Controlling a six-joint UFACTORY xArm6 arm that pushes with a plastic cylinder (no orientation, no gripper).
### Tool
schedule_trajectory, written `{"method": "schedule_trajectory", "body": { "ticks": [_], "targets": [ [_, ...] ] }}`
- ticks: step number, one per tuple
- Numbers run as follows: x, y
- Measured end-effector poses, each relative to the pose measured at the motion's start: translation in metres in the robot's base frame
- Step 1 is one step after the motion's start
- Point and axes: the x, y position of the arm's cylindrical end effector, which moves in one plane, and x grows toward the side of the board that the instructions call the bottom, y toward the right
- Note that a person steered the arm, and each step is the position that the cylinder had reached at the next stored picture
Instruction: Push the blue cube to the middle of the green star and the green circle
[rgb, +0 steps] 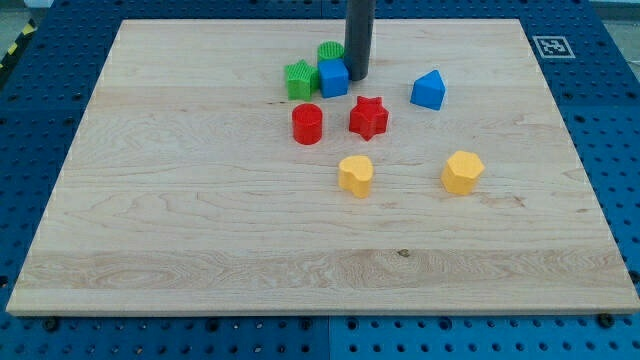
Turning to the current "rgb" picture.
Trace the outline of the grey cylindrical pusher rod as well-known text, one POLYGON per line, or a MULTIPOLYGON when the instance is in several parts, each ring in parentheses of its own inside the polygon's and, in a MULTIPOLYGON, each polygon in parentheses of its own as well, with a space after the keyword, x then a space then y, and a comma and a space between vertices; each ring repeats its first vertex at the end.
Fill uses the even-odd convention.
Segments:
POLYGON ((344 62, 351 81, 368 75, 375 0, 348 0, 345 13, 344 62))

